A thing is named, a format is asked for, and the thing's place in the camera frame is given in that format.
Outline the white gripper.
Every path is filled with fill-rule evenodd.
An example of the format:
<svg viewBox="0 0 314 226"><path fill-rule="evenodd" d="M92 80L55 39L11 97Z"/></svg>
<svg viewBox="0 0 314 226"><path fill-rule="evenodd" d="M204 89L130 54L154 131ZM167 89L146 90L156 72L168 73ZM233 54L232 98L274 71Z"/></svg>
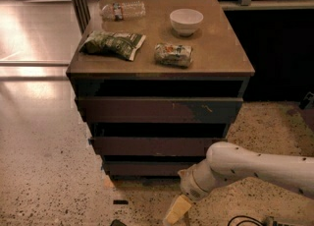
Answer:
<svg viewBox="0 0 314 226"><path fill-rule="evenodd" d="M206 162L178 172L183 195L176 196L163 219L164 226L173 226L191 209L192 201L206 198L213 189L213 174Z"/></svg>

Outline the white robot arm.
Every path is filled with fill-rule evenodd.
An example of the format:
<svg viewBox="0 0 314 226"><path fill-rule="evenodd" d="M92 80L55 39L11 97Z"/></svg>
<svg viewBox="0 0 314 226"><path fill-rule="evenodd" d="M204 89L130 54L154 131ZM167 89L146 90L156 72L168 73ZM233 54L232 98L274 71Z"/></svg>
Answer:
<svg viewBox="0 0 314 226"><path fill-rule="evenodd" d="M181 194L174 198L164 219L173 226L192 204L218 188L255 177L308 198L314 198L314 158L258 153L231 142L212 144L206 157L178 172Z"/></svg>

